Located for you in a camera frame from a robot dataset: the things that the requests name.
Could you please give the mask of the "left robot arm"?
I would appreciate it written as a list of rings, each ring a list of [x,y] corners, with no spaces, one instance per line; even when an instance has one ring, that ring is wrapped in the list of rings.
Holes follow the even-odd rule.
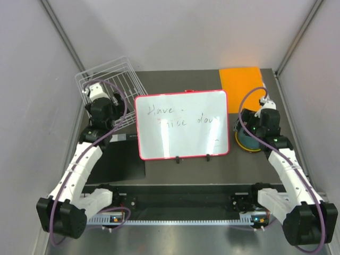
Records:
[[[89,218],[105,208],[116,210],[121,203],[117,191],[106,185],[98,186],[85,198],[81,194],[113,132],[126,118],[126,98],[119,92],[113,97],[101,92],[90,96],[90,103],[85,109],[90,120],[80,133],[72,161],[56,188],[47,198],[40,198],[36,205],[41,226],[49,233],[54,246],[59,244],[56,235],[78,239]]]

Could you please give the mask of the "dark green plate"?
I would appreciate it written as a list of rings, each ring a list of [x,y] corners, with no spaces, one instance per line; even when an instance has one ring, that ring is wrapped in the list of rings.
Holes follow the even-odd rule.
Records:
[[[253,137],[249,136],[246,132],[244,132],[243,128],[240,128],[240,131],[237,133],[236,138],[238,142],[247,150],[260,150],[259,142]]]

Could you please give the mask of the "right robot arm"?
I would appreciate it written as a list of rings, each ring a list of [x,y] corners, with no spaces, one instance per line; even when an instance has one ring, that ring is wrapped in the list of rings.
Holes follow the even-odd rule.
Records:
[[[269,210],[281,223],[290,245],[321,247],[333,239],[338,210],[312,187],[296,158],[293,144],[281,134],[280,121],[279,111],[273,108],[239,112],[235,135],[242,133],[248,140],[257,142],[288,196],[283,198],[269,183],[256,183],[250,188],[248,204],[254,210]]]

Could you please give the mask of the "lime green plate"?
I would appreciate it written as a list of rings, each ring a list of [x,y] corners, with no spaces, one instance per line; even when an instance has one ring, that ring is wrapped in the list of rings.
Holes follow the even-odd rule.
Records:
[[[235,133],[235,141],[238,144],[238,146],[243,149],[244,151],[247,151],[249,153],[258,153],[261,152],[261,149],[249,149],[247,147],[245,147],[244,145],[242,145],[237,137],[238,133]]]

